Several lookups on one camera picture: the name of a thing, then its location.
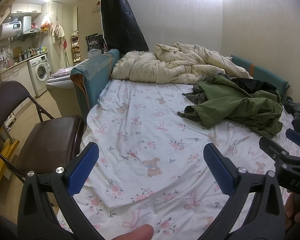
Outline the person's right hand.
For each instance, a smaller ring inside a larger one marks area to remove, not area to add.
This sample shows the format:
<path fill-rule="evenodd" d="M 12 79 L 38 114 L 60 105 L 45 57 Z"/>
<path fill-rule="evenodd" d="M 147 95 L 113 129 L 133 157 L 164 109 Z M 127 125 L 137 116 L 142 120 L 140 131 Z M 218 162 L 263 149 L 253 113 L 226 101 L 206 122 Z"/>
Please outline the person's right hand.
<path fill-rule="evenodd" d="M 289 197 L 284 205 L 286 214 L 285 227 L 290 229 L 292 225 L 300 222 L 300 195 L 288 191 Z"/>

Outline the person's left hand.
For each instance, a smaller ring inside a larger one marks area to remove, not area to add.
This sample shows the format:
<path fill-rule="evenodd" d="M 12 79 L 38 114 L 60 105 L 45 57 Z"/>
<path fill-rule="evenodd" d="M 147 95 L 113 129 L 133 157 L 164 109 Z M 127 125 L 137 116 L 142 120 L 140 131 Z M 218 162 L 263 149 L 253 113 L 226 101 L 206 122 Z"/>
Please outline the person's left hand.
<path fill-rule="evenodd" d="M 154 234 L 154 229 L 149 224 L 144 224 L 143 226 L 133 230 L 132 232 L 119 235 L 113 240 L 151 240 Z"/>

